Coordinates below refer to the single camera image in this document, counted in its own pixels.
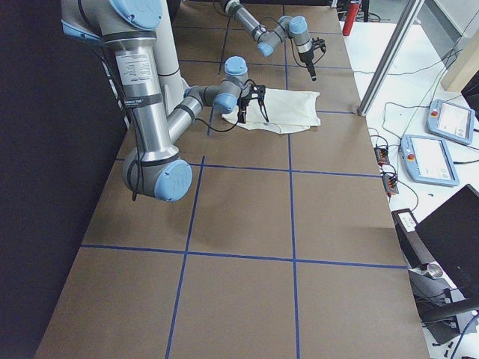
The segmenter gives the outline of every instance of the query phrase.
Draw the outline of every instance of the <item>metal column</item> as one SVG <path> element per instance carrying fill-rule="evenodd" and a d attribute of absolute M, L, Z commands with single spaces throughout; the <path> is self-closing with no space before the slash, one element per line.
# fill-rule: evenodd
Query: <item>metal column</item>
<path fill-rule="evenodd" d="M 386 47 L 386 50 L 382 55 L 381 61 L 379 62 L 376 72 L 374 73 L 371 83 L 366 90 L 366 94 L 362 99 L 361 105 L 359 105 L 358 114 L 360 116 L 365 116 L 369 111 L 371 105 L 373 104 L 374 99 L 376 98 L 376 95 L 379 92 L 379 89 L 381 88 L 381 85 L 388 74 L 389 68 L 391 67 L 394 59 L 396 58 L 397 52 L 403 44 L 408 30 L 413 24 L 423 3 L 424 0 L 409 0 L 406 7 L 404 8 L 401 17 L 397 22 L 394 33 L 389 40 L 388 46 Z"/>

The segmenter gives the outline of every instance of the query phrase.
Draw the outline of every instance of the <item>white floor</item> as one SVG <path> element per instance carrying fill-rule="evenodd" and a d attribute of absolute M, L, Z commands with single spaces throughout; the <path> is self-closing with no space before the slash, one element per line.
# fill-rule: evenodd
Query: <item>white floor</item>
<path fill-rule="evenodd" d="M 373 72 L 376 69 L 394 27 L 395 24 L 355 22 L 351 35 L 345 38 L 353 70 Z M 440 73 L 445 69 L 440 60 L 422 27 L 420 25 L 412 26 L 389 73 L 413 72 L 438 63 L 430 69 L 420 71 L 414 75 L 387 76 L 378 97 L 367 114 L 367 123 L 369 127 L 376 129 L 381 136 L 385 137 L 390 145 L 398 144 L 399 140 L 382 129 L 385 103 L 395 102 L 405 106 L 428 106 L 433 99 L 436 79 L 441 77 Z M 361 98 L 364 96 L 372 76 L 372 74 L 364 73 L 355 74 L 356 85 Z M 439 85 L 434 99 L 451 99 L 458 95 L 460 93 L 444 91 L 442 86 Z M 453 102 L 467 106 L 466 101 L 461 96 Z M 385 127 L 399 136 L 402 136 L 403 133 L 430 135 L 426 129 L 426 115 L 427 109 L 425 108 L 403 109 L 389 105 L 385 113 Z M 372 135 L 376 134 L 375 130 L 371 130 L 370 133 Z M 472 146 L 479 147 L 479 134 L 475 134 Z M 402 159 L 398 158 L 397 148 L 392 147 L 390 149 L 390 160 L 397 168 L 399 180 L 410 185 L 418 194 L 418 208 L 414 211 L 418 221 L 427 217 L 465 184 L 470 183 L 476 189 L 479 189 L 479 176 L 477 175 L 479 173 L 479 163 L 456 166 L 460 178 L 460 185 L 457 187 L 448 188 L 412 182 L 404 170 Z M 471 150 L 450 141 L 448 141 L 448 148 L 454 161 L 479 159 L 479 151 L 477 150 Z M 399 184 L 399 190 L 400 193 L 391 199 L 391 210 L 412 208 L 416 202 L 415 195 L 401 184 Z M 446 350 L 448 350 L 448 357 L 451 357 L 452 350 L 447 347 L 447 344 L 433 347 L 433 338 L 429 331 L 425 329 L 424 335 L 427 338 L 431 358 L 444 358 Z M 479 334 L 465 336 L 455 358 L 461 358 L 462 356 L 479 358 Z"/>

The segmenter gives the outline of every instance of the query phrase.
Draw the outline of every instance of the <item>table surface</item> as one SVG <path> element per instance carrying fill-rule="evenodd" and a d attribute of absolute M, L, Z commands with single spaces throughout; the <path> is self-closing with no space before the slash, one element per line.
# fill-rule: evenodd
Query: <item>table surface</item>
<path fill-rule="evenodd" d="M 217 84 L 241 55 L 258 84 L 321 92 L 322 125 L 277 135 L 193 124 L 177 146 L 194 183 L 176 203 L 132 203 L 120 178 L 129 134 L 37 359 L 428 358 L 335 11 L 248 9 L 305 15 L 328 45 L 318 81 L 289 44 L 262 58 L 195 2 L 174 22 L 183 77 Z M 209 109 L 201 118 L 230 126 Z"/>
<path fill-rule="evenodd" d="M 356 84 L 361 98 L 366 92 L 372 74 L 364 74 L 357 71 L 373 72 L 376 70 L 377 64 L 379 63 L 389 39 L 391 38 L 394 27 L 395 24 L 355 22 L 351 35 L 345 37 L 351 65 L 353 70 L 356 71 Z M 412 75 L 386 77 L 384 85 L 374 101 L 372 109 L 367 114 L 367 124 L 370 128 L 377 129 L 379 134 L 384 136 L 390 144 L 397 144 L 399 140 L 393 135 L 387 133 L 381 127 L 384 119 L 384 104 L 386 102 L 396 102 L 408 106 L 420 104 L 428 106 L 433 98 L 451 99 L 460 95 L 460 93 L 444 91 L 443 87 L 439 85 L 438 90 L 433 97 L 433 92 L 430 91 L 431 85 L 434 83 L 437 75 L 445 68 L 440 60 L 440 57 L 437 55 L 436 50 L 433 48 L 433 45 L 429 41 L 421 25 L 413 25 L 397 54 L 389 73 L 410 73 L 428 67 L 431 64 L 435 65 L 430 69 Z M 462 96 L 459 96 L 452 102 L 468 107 L 467 102 Z M 415 109 L 402 109 L 397 106 L 388 105 L 387 112 L 385 113 L 386 128 L 401 135 L 406 128 L 407 123 L 411 121 L 411 125 L 406 130 L 406 133 L 436 137 L 427 132 L 427 109 L 420 108 L 413 116 L 414 112 Z M 475 127 L 479 127 L 477 121 L 475 121 Z M 474 135 L 472 146 L 479 147 L 479 135 Z M 479 151 L 468 149 L 452 141 L 448 141 L 448 149 L 455 161 L 471 161 L 479 159 Z M 391 160 L 396 166 L 396 147 L 391 148 Z M 470 183 L 473 187 L 479 189 L 479 163 L 473 165 L 457 165 L 456 170 L 460 178 L 460 184 L 457 187 L 448 188 L 439 185 L 425 185 L 412 182 L 409 175 L 404 170 L 403 162 L 401 160 L 399 161 L 400 180 L 410 185 L 418 193 L 419 205 L 414 211 L 414 214 L 419 221 L 426 218 L 432 211 L 443 204 L 464 185 Z M 415 197 L 412 192 L 407 188 L 404 188 L 401 184 L 399 184 L 399 186 L 399 195 L 393 196 L 390 202 L 391 211 L 412 208 L 415 204 Z M 424 329 L 424 334 L 427 338 L 428 349 L 432 358 L 442 358 L 446 350 L 449 350 L 449 353 L 451 353 L 451 349 L 448 348 L 449 343 L 446 343 L 443 346 L 432 346 L 432 343 L 434 343 L 435 340 L 432 338 L 430 332 Z M 479 357 L 478 343 L 479 327 L 478 333 L 465 336 L 460 349 L 457 352 L 457 358 L 461 358 L 461 356 Z"/>

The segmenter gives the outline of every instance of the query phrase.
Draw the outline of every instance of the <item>blue and white tablet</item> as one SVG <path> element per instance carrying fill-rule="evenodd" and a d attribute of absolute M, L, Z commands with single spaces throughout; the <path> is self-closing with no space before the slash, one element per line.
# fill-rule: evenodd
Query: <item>blue and white tablet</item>
<path fill-rule="evenodd" d="M 430 185 L 459 185 L 454 163 L 442 138 L 404 135 L 401 152 L 412 180 Z"/>
<path fill-rule="evenodd" d="M 467 145 L 472 143 L 474 119 L 474 110 L 437 99 L 429 107 L 427 128 L 435 135 Z"/>

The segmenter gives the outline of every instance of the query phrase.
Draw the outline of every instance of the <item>red cylinder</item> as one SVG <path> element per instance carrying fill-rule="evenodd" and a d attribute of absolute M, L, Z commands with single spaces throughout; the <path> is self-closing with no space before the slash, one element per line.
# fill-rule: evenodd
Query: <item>red cylinder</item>
<path fill-rule="evenodd" d="M 346 22 L 343 27 L 343 35 L 349 36 L 351 34 L 351 29 L 353 28 L 353 23 L 356 20 L 356 16 L 359 11 L 360 1 L 352 0 L 350 3 L 350 9 L 347 11 Z"/>

